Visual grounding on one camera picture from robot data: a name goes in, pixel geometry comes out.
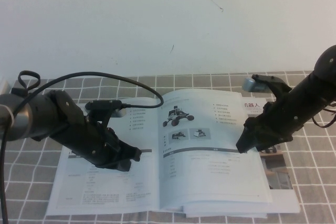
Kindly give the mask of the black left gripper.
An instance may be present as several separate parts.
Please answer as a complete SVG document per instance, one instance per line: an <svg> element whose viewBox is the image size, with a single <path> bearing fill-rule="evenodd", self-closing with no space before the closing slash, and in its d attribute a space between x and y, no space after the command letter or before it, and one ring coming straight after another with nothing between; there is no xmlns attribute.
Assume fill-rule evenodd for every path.
<svg viewBox="0 0 336 224"><path fill-rule="evenodd" d="M98 168L128 172L131 160L139 162L141 150L117 137L114 131L87 116L64 124L51 139Z"/></svg>

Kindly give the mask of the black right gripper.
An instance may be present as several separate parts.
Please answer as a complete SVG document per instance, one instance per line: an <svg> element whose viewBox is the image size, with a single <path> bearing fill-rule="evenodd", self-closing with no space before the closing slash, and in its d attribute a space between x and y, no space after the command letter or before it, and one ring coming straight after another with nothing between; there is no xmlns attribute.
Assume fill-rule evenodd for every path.
<svg viewBox="0 0 336 224"><path fill-rule="evenodd" d="M291 142L293 133L304 126L304 98L280 98L267 102L262 114L250 117L236 147L239 153L252 148L262 151L276 144Z"/></svg>

